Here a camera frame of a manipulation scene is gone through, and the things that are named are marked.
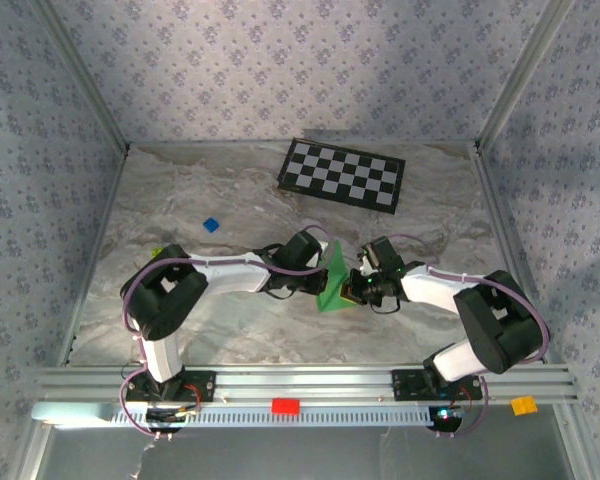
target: green block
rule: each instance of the green block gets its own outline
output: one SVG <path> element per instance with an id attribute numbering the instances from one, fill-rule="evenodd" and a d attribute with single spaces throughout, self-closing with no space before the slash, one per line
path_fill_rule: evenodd
<path id="1" fill-rule="evenodd" d="M 341 308 L 355 307 L 356 304 L 345 300 L 340 296 L 340 287 L 342 283 L 349 278 L 349 270 L 344 264 L 340 242 L 337 240 L 333 244 L 333 257 L 327 265 L 329 277 L 327 286 L 320 295 L 316 297 L 316 305 L 319 312 L 332 312 Z"/>

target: wall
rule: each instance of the wall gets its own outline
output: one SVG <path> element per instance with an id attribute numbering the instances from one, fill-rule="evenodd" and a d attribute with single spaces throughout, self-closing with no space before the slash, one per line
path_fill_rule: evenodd
<path id="1" fill-rule="evenodd" d="M 576 3 L 487 157 L 600 452 L 600 0 Z"/>
<path id="2" fill-rule="evenodd" d="M 119 161 L 24 1 L 0 1 L 0 478 L 53 365 Z"/>
<path id="3" fill-rule="evenodd" d="M 54 4 L 133 143 L 475 138 L 546 1 Z"/>

